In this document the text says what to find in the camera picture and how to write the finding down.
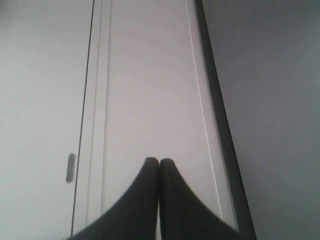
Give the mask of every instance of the gray wall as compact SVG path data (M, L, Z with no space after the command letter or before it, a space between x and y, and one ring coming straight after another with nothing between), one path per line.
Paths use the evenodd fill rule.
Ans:
M320 2L203 4L257 238L320 239Z

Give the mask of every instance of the door panel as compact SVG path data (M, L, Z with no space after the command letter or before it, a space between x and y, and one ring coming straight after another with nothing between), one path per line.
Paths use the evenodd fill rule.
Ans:
M70 236L91 12L88 0L0 3L0 239Z

